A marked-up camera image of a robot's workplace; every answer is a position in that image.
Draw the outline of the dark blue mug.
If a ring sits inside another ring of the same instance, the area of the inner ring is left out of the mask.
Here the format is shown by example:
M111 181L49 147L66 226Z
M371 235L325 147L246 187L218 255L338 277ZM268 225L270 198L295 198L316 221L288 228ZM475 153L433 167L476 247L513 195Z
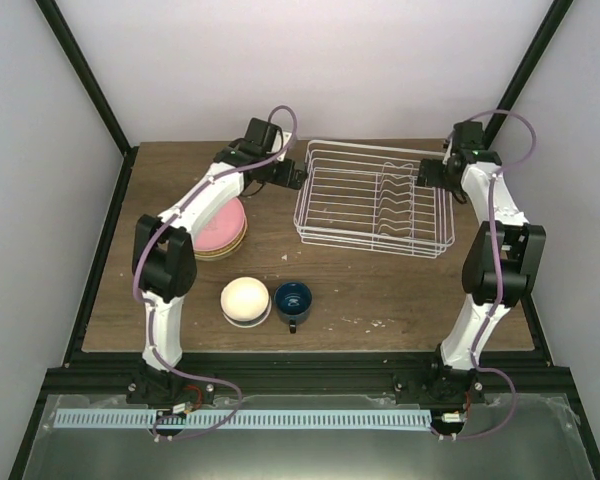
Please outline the dark blue mug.
M296 334L298 327L307 321L312 301L311 290L302 282L283 283L276 289L273 304L290 334Z

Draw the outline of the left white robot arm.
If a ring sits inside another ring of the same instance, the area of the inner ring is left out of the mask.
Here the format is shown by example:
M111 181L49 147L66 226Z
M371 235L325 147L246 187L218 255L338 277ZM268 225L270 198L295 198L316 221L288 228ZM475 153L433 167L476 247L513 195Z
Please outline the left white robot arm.
M132 402L171 404L188 378L174 370L183 351L180 323L184 299L197 276L194 241L211 219L252 182L298 190L306 172L288 158L297 130L253 118L243 137L219 151L198 183L157 216L135 227L132 292L145 311L145 346Z

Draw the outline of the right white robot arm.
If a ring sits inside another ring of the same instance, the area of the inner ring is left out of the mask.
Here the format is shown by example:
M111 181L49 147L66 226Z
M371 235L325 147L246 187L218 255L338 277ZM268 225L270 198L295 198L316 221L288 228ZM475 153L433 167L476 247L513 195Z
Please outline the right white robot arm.
M546 231L517 206L504 179L506 169L475 118L453 126L443 159L421 163L418 185L469 201L478 229L461 269L456 319L418 369L394 376L400 402L462 405L484 375L515 386L505 370L482 365L481 356L498 324L533 290Z

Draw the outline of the cream shallow bowl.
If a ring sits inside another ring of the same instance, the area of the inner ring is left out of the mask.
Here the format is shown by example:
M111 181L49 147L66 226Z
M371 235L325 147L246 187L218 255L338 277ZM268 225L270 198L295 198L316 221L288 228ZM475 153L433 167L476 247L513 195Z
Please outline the cream shallow bowl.
M261 325L269 316L271 312L271 302L268 301L266 305L258 312L257 315L248 315L246 319L242 319L237 315L236 310L228 311L222 308L224 318L233 326L243 329L254 328Z

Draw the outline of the cream and blue bowl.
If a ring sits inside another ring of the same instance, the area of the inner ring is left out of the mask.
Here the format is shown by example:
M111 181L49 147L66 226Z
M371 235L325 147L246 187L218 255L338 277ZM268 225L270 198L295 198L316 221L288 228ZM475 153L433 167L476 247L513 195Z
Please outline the cream and blue bowl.
M224 287L220 305L223 314L233 321L239 323L254 321L268 308L268 290L256 278L240 277Z

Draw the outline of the white wire dish rack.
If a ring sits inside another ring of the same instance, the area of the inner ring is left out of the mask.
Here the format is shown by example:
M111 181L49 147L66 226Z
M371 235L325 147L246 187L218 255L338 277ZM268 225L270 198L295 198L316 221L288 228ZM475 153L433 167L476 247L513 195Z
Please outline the white wire dish rack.
M417 184L435 150L311 140L294 212L305 244L435 259L455 243L450 193Z

